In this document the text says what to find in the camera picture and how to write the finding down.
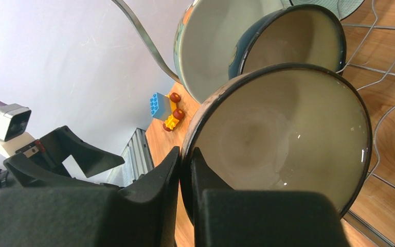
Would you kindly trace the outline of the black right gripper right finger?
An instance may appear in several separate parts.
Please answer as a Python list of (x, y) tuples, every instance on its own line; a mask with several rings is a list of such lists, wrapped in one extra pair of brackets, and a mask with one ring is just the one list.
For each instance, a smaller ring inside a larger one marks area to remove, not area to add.
[(340, 218), (322, 194), (234, 190), (191, 158), (196, 246), (348, 246)]

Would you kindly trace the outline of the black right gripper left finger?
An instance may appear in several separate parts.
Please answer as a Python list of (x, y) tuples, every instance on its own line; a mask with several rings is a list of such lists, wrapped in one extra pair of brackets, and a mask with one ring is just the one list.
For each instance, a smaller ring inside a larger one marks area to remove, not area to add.
[(0, 189), (0, 246), (174, 246), (179, 147), (122, 190)]

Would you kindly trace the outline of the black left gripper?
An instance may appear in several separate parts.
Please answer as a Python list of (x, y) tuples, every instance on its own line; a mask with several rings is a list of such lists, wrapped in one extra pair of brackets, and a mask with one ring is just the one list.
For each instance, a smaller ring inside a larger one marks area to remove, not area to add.
[(46, 157), (47, 171), (26, 155), (17, 153), (3, 161), (0, 189), (9, 187), (98, 187), (69, 178), (63, 162), (72, 156), (87, 178), (124, 164), (124, 159), (80, 139), (68, 126), (57, 128), (39, 139), (39, 150)]

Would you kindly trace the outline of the pink brown bowl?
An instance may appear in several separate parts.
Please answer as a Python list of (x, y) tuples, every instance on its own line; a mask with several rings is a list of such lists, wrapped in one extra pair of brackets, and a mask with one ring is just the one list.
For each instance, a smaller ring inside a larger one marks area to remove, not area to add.
[(234, 77), (191, 118), (181, 148), (183, 204), (193, 221), (191, 159), (235, 190), (313, 191), (343, 217), (372, 155), (371, 120), (358, 91), (326, 68), (285, 63)]

